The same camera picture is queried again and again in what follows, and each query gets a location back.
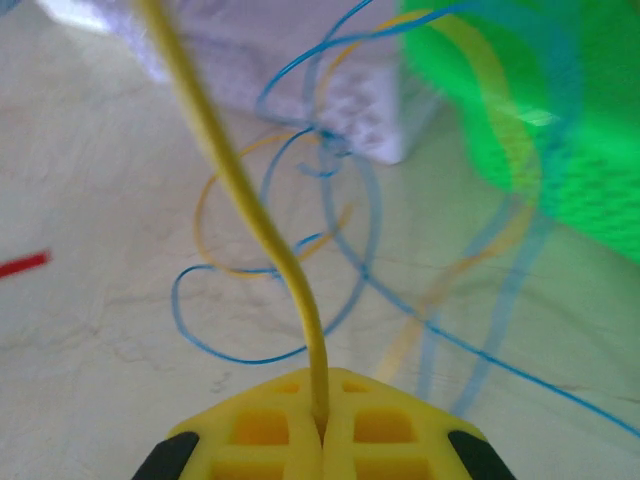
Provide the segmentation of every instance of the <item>yellow wire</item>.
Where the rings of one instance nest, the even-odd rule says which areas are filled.
[[[290,134],[282,134],[282,135],[273,135],[271,137],[265,138],[242,150],[240,152],[240,156],[244,157],[245,155],[248,155],[249,153],[253,152],[259,147],[262,147],[264,145],[268,145],[270,143],[277,142],[280,140],[287,140],[290,137],[291,137]],[[316,143],[316,139],[313,137],[309,137],[309,141]],[[243,270],[238,270],[235,268],[228,267],[220,263],[211,255],[211,253],[209,252],[209,250],[207,249],[204,243],[203,236],[202,236],[202,216],[204,212],[204,205],[209,195],[209,192],[211,191],[211,188],[217,182],[217,180],[218,180],[218,175],[216,174],[213,174],[211,178],[209,178],[204,188],[202,189],[202,193],[200,193],[200,198],[198,199],[198,203],[196,204],[196,210],[195,210],[194,219],[193,219],[193,238],[196,244],[196,248],[198,249],[198,253],[200,253],[200,256],[205,260],[205,262],[207,262],[210,265],[213,265],[218,270],[221,270],[231,276],[239,277],[239,278],[261,277],[265,274],[246,272]],[[320,250],[323,246],[325,246],[335,236],[335,234],[339,230],[345,227],[345,225],[349,222],[352,213],[353,213],[353,204],[349,203],[345,206],[342,214],[340,215],[340,218],[338,219],[338,223],[336,227],[332,231],[326,232],[324,235],[322,235],[322,237],[320,237],[318,240],[311,243],[311,245],[305,248],[305,250],[303,250],[302,253],[298,255],[298,261],[300,262],[305,261],[306,259],[311,257],[313,254],[315,254],[318,250]]]
[[[413,11],[399,15],[380,24],[375,30],[382,30],[398,23],[415,20],[429,13],[431,13],[431,10]],[[514,118],[512,112],[510,112],[509,106],[512,105],[510,101],[511,96],[500,60],[484,36],[458,17],[448,15],[431,22],[429,26],[447,35],[451,41],[456,43],[461,51],[467,53],[467,60],[476,73],[480,90],[485,97],[485,104],[489,105],[491,103],[495,105],[496,101],[501,102],[499,108],[492,107],[487,109],[489,122],[505,149],[505,155],[509,159],[509,165],[512,170],[512,178],[516,179],[516,181],[521,181],[523,178],[522,172],[527,167],[529,156],[535,153],[535,147],[524,128],[523,122]],[[318,85],[317,108],[319,110],[323,108],[329,81],[335,74],[336,69],[355,49],[362,45],[362,43],[363,42],[356,42],[345,48],[327,68]],[[537,171],[534,180],[539,181],[539,178],[540,174],[539,171]],[[535,205],[537,201],[538,191],[533,190],[535,183],[536,182],[533,182],[533,184],[525,190],[525,196],[530,197],[525,198],[528,205]],[[420,301],[420,306],[416,310],[420,318],[429,318],[430,315],[428,315],[428,313],[435,310],[444,302],[455,280],[459,276],[483,260],[501,255],[511,247],[520,243],[531,223],[533,214],[534,209],[525,205],[518,215],[507,224],[503,231],[500,232],[493,242],[483,251],[472,257],[457,261],[440,274],[436,278],[433,286]],[[403,330],[395,338],[383,356],[377,372],[374,375],[376,379],[388,383],[393,378],[408,353],[420,338],[419,329],[422,324],[423,321],[418,318],[409,319]]]
[[[175,87],[201,148],[220,177],[239,213],[282,274],[302,320],[311,366],[311,412],[321,437],[329,417],[329,372],[322,326],[313,293],[300,263],[262,208],[240,159],[226,135],[213,102],[158,0],[136,0],[158,50],[173,75]]]

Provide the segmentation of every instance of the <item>yellow plastic object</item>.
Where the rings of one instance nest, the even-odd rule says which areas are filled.
[[[471,424],[348,370],[329,370],[331,416],[318,435],[309,371],[233,397],[175,427],[199,441],[180,480],[469,480],[447,439]]]

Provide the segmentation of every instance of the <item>black rubber tip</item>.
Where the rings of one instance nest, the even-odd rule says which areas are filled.
[[[489,443],[461,431],[449,433],[449,441],[472,480],[516,480]]]
[[[159,443],[132,480],[178,480],[199,440],[197,433],[184,432]]]

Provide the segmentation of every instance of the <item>red line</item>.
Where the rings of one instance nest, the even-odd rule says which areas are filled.
[[[37,252],[26,257],[16,258],[7,263],[0,264],[0,278],[42,267],[49,263],[50,260],[51,253],[49,250],[43,250],[42,252]]]

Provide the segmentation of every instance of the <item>square hole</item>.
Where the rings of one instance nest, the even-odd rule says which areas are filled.
[[[369,391],[369,389],[364,385],[360,385],[358,383],[353,383],[349,381],[342,383],[342,390],[347,393],[366,393]]]
[[[212,480],[282,480],[284,465],[259,463],[219,463]]]
[[[287,445],[289,425],[280,410],[247,410],[238,415],[231,434],[235,445]]]
[[[370,408],[356,414],[353,440],[357,443],[411,443],[416,441],[411,419],[402,410]]]
[[[356,459],[356,480],[433,480],[422,458]]]

